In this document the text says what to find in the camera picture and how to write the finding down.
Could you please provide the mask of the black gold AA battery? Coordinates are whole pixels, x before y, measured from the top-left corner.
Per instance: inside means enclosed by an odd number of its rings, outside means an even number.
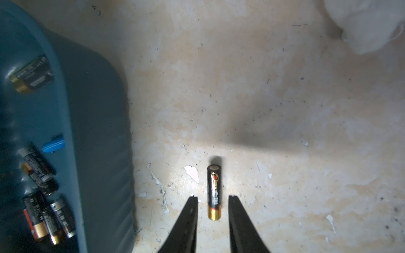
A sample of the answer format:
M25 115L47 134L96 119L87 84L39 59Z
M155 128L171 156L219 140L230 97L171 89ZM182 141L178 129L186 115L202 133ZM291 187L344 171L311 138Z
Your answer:
M212 221L221 218L221 166L211 164L207 168L207 203L208 218Z

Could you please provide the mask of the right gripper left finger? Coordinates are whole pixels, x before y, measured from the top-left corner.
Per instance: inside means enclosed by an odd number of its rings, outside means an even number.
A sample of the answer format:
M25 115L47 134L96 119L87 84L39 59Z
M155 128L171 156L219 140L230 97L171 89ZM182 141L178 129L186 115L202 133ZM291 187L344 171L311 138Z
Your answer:
M195 253L197 241L198 198L189 197L169 236L158 253Z

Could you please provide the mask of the teal plastic storage box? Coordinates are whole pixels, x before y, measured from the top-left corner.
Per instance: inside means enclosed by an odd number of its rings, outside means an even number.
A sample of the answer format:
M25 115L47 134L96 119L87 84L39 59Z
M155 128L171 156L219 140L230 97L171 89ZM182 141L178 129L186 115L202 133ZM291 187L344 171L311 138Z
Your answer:
M17 92L9 76L45 54L54 80ZM130 253L135 230L130 145L124 88L100 54L42 26L11 1L1 2L1 252ZM58 191L76 221L76 235L54 245L36 242L23 197L34 187L18 151L41 150L63 136L65 147L46 154Z

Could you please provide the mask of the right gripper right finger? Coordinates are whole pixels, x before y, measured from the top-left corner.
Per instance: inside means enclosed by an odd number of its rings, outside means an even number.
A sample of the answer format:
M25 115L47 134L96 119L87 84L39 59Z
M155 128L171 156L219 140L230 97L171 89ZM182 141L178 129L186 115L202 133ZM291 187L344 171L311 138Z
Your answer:
M270 253L237 196L228 196L232 253Z

